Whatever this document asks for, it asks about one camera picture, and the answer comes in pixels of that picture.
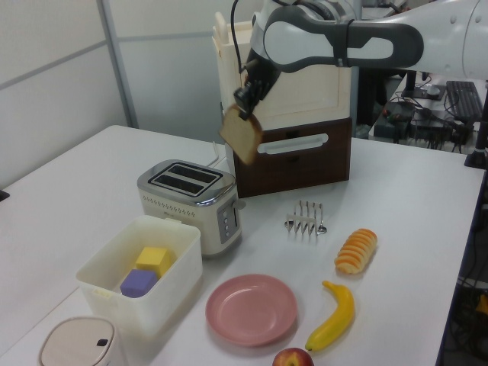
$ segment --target apple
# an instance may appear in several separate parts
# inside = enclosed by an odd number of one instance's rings
[[[313,366],[313,361],[304,349],[286,348],[274,357],[272,366]]]

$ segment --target brown drawer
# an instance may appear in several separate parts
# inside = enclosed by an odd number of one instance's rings
[[[269,155],[259,153],[251,165],[234,154],[237,191],[251,197],[349,179],[352,120],[331,120],[265,131],[263,143],[327,133],[320,147]]]

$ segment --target white wall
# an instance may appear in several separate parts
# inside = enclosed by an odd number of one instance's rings
[[[126,125],[96,0],[0,0],[0,189]]]
[[[222,142],[212,27],[230,22],[231,0],[104,0],[123,80],[139,128]],[[262,0],[241,0],[249,21]]]

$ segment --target pink plate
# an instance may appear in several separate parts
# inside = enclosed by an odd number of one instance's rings
[[[297,299],[277,278],[247,274],[221,284],[205,311],[209,326],[237,345],[265,345],[280,338],[297,318]]]

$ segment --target toaster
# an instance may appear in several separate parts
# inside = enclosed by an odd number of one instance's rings
[[[197,227],[202,256],[220,254],[240,241],[241,224],[233,175],[206,166],[166,160],[137,179],[144,213]]]

